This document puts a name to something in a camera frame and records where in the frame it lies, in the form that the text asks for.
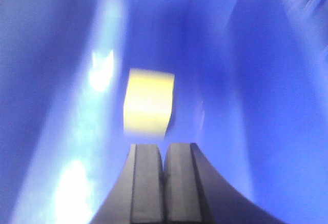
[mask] blue enclosure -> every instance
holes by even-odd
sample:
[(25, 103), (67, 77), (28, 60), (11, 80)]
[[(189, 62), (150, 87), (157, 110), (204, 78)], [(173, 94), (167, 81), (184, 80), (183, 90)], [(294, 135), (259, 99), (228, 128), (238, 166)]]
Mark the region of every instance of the blue enclosure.
[[(0, 223), (88, 223), (131, 143), (171, 142), (328, 223), (327, 29), (328, 0), (0, 0)], [(175, 75), (165, 138), (124, 133), (131, 68)]]

